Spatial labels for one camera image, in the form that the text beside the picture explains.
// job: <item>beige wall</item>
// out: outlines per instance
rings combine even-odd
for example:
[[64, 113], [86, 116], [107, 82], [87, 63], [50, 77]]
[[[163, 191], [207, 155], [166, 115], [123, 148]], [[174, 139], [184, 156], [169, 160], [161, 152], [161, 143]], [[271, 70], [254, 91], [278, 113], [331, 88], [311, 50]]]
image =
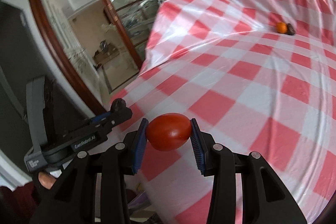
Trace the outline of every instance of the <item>beige wall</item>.
[[103, 3], [99, 0], [69, 18], [70, 25], [76, 37], [91, 57], [95, 55], [95, 52], [99, 49], [99, 45], [103, 40], [106, 40], [108, 43], [121, 42], [120, 35], [117, 31], [110, 30], [106, 34], [102, 30], [101, 25], [108, 24], [103, 10]]

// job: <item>plastic tablecloth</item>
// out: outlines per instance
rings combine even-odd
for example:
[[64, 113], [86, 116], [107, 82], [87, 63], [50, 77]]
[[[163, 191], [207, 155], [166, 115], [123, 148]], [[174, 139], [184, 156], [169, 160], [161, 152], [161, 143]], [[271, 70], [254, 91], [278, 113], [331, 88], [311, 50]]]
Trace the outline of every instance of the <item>plastic tablecloth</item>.
[[[336, 189], [335, 11], [334, 0], [164, 2], [139, 77], [115, 96], [133, 117], [94, 151], [143, 117], [182, 113], [233, 152], [259, 151], [312, 223]], [[275, 33], [280, 21], [297, 34]], [[139, 176], [165, 223], [206, 223], [213, 178], [190, 141], [171, 152], [148, 144]]]

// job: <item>red and white tablecloth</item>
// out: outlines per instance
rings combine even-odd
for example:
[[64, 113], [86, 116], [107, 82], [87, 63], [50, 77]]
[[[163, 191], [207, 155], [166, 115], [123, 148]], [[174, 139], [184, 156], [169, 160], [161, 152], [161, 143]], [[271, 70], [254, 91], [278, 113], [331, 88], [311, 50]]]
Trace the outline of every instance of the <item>red and white tablecloth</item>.
[[[233, 152], [259, 151], [312, 223], [336, 189], [335, 13], [334, 0], [164, 2], [139, 77], [116, 96], [133, 117], [94, 151], [143, 117], [179, 112]], [[297, 34], [275, 33], [280, 21]], [[148, 144], [139, 176], [166, 223], [206, 223], [213, 178], [190, 141], [171, 152]], [[237, 190], [238, 222], [241, 210]]]

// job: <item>white wall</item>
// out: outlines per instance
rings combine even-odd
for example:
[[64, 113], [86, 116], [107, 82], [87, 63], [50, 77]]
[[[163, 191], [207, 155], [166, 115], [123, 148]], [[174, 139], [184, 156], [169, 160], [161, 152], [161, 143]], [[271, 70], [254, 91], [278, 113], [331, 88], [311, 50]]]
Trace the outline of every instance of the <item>white wall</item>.
[[53, 60], [50, 52], [48, 51], [44, 41], [41, 37], [41, 34], [37, 28], [34, 17], [32, 15], [32, 11], [30, 8], [30, 4], [28, 0], [3, 0], [13, 6], [16, 6], [22, 9], [25, 12], [27, 23], [29, 25], [30, 31], [33, 35], [33, 38], [39, 48], [42, 56], [44, 57], [46, 63], [50, 67], [50, 70], [53, 72], [56, 81], [60, 84], [60, 86], [65, 90], [68, 97], [73, 100], [73, 102], [78, 106], [78, 108], [89, 117], [93, 116], [92, 111], [84, 104], [82, 99], [78, 96], [78, 94], [74, 91], [72, 86], [68, 83], [55, 61]]

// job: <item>orange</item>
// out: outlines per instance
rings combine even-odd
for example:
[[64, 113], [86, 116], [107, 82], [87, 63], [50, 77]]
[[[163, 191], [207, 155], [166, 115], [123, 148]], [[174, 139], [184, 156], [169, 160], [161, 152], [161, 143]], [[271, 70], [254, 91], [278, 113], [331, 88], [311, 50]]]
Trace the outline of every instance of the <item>orange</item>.
[[278, 33], [284, 33], [285, 34], [288, 31], [287, 24], [284, 23], [284, 22], [277, 23], [276, 27], [277, 27], [277, 32]]

